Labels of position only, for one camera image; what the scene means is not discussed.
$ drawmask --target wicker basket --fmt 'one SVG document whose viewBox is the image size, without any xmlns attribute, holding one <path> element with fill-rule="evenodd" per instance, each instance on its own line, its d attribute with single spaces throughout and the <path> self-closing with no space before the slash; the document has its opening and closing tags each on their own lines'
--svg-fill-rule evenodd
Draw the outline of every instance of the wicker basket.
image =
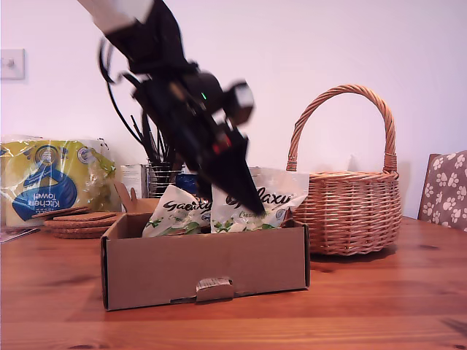
<svg viewBox="0 0 467 350">
<path fill-rule="evenodd" d="M 296 171 L 298 142 L 309 116 L 324 101 L 341 93 L 363 95 L 381 112 L 386 129 L 383 171 L 310 174 L 308 197 L 294 217 L 308 224 L 312 253 L 366 254 L 393 244 L 402 218 L 394 120 L 386 103 L 373 91 L 359 85 L 340 85 L 319 95 L 295 124 L 287 170 Z"/>
</svg>

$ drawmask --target metal utensil holder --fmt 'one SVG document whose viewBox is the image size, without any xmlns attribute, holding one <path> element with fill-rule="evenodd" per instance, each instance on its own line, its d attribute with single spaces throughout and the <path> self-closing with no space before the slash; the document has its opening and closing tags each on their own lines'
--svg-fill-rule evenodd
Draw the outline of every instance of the metal utensil holder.
<svg viewBox="0 0 467 350">
<path fill-rule="evenodd" d="M 167 186 L 175 184 L 175 177 L 179 170 L 172 170 L 170 163 L 158 163 L 147 165 L 147 196 L 148 198 L 160 198 Z"/>
</svg>

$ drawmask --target black cable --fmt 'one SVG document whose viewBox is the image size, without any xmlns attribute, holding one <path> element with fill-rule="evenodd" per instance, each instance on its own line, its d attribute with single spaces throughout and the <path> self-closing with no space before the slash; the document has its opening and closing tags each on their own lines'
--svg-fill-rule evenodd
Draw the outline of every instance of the black cable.
<svg viewBox="0 0 467 350">
<path fill-rule="evenodd" d="M 165 143 L 163 141 L 163 137 L 162 137 L 162 133 L 161 131 L 158 129 L 158 149 L 159 149 L 159 152 L 161 152 L 161 158 L 163 161 L 165 161 L 166 159 L 166 148 L 165 148 Z"/>
<path fill-rule="evenodd" d="M 136 133 L 138 134 L 138 137 L 140 140 L 143 139 L 143 135 L 141 134 L 141 131 L 139 131 L 139 128 L 138 128 L 138 124 L 136 124 L 136 121 L 135 119 L 133 118 L 133 115 L 130 114 L 130 118 L 131 120 L 133 120 L 133 126 L 134 126 L 134 129 L 136 130 Z"/>
<path fill-rule="evenodd" d="M 151 147 L 155 150 L 156 156 L 160 160 L 161 159 L 161 152 L 159 151 L 158 147 L 155 145 L 154 133 L 150 132 L 149 136 L 151 138 L 151 140 L 150 140 L 151 141 Z"/>
<path fill-rule="evenodd" d="M 114 97 L 114 94 L 112 92 L 112 88 L 110 87 L 110 84 L 112 83 L 115 83 L 109 76 L 109 69 L 110 69 L 110 57 L 112 55 L 112 45 L 110 45 L 109 49 L 108 49 L 108 52 L 107 52 L 107 67 L 104 66 L 104 54 L 103 54 L 103 51 L 104 51 L 104 43 L 105 41 L 104 40 L 101 40 L 101 47 L 100 47 L 100 50 L 99 50 L 99 68 L 101 69 L 101 73 L 102 73 L 102 76 L 104 77 L 105 81 L 106 81 L 106 84 L 107 84 L 107 91 L 109 93 L 109 96 L 110 96 L 110 101 L 112 102 L 112 105 L 115 109 L 115 111 L 117 112 L 118 114 L 118 117 L 120 117 L 120 120 L 122 121 L 122 123 L 124 124 L 124 126 L 127 128 L 127 130 L 130 132 L 130 134 L 135 138 L 135 140 L 137 140 L 140 144 L 143 144 L 142 143 L 142 140 L 139 139 L 139 137 L 133 132 L 133 130 L 131 130 L 130 128 L 130 125 L 128 125 L 128 123 L 126 122 L 125 118 L 123 117 L 122 113 L 120 112 L 120 110 L 118 109 L 118 106 L 117 106 L 117 102 L 115 101 L 115 97 Z"/>
<path fill-rule="evenodd" d="M 139 82 L 139 80 L 135 76 L 129 73 L 123 73 L 121 74 L 121 76 L 127 79 L 136 89 L 141 86 L 141 82 Z"/>
</svg>

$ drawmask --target white snack bag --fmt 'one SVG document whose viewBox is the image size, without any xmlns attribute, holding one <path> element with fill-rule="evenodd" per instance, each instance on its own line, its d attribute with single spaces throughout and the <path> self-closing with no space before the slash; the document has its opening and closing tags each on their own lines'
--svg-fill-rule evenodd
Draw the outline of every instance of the white snack bag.
<svg viewBox="0 0 467 350">
<path fill-rule="evenodd" d="M 191 235 L 208 227 L 212 203 L 169 185 L 143 230 L 142 237 Z"/>
<path fill-rule="evenodd" d="M 211 232 L 239 232 L 278 228 L 288 209 L 296 209 L 308 195 L 308 174 L 270 168 L 250 168 L 263 202 L 261 216 L 241 206 L 222 190 L 212 186 Z"/>
</svg>

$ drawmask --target light switch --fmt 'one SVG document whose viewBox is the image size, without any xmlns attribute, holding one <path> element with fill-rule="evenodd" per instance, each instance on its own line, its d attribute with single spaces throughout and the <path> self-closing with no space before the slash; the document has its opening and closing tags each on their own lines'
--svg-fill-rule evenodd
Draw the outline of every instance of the light switch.
<svg viewBox="0 0 467 350">
<path fill-rule="evenodd" d="M 24 49 L 1 49 L 1 78 L 24 79 Z"/>
</svg>

